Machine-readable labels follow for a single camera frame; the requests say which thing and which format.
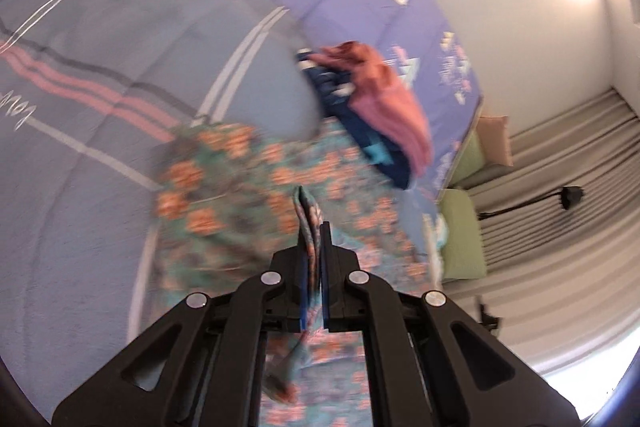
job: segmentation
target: pillow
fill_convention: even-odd
[[[449,238],[441,251],[444,279],[485,277],[480,224],[469,195],[464,190],[447,188],[440,211],[449,227]]]
[[[453,171],[453,175],[449,181],[449,187],[452,187],[458,182],[461,182],[465,178],[468,178],[472,174],[478,172],[484,165],[486,160],[484,159],[484,153],[482,153],[482,146],[480,145],[480,139],[476,130],[471,131],[469,140],[460,155],[456,169]]]
[[[507,131],[509,117],[481,116],[476,131],[480,139],[484,158],[488,163],[513,167],[511,142]]]

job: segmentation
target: pink cloth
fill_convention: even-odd
[[[323,47],[309,59],[334,70],[351,71],[355,91],[351,107],[376,131],[398,144],[409,160],[414,176],[424,174],[433,162],[429,123],[412,91],[371,46],[344,42]]]

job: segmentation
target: black stripe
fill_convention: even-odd
[[[14,32],[6,28],[2,18],[0,18],[0,32],[6,35],[7,37],[11,37],[14,34]],[[89,64],[87,62],[80,62],[79,60],[73,60],[72,58],[68,58],[63,55],[60,55],[57,51],[52,50],[48,46],[38,44],[37,42],[33,42],[25,38],[20,38],[20,43],[27,48],[37,51],[38,53],[44,53],[46,55],[49,55],[49,57],[53,58],[55,61],[65,66],[70,66],[72,68],[76,68],[77,70],[89,71],[91,73],[98,73],[108,78],[111,78],[112,80],[115,80],[117,83],[122,84],[123,86],[129,87],[130,89],[140,89],[140,90],[146,91],[158,97],[167,105],[173,107],[174,109],[177,109],[178,111],[180,111],[184,115],[187,115],[190,118],[194,118],[196,116],[196,112],[197,112],[196,108],[191,107],[189,104],[187,104],[186,102],[183,102],[182,100],[172,95],[167,90],[162,89],[162,87],[149,84],[148,82],[134,82],[131,78],[129,78],[128,76],[125,76],[122,73],[119,73],[114,70],[110,70],[109,68],[105,68],[103,66],[97,66],[95,64]]]

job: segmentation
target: curtain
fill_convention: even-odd
[[[481,221],[488,276],[445,285],[474,314],[482,295],[500,339],[540,373],[578,362],[640,324],[640,120],[613,89],[512,139],[513,168],[462,185],[476,211],[559,198]]]

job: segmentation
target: brown pillow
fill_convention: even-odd
[[[511,142],[507,131],[508,116],[481,116],[476,131],[487,163],[513,167]]]

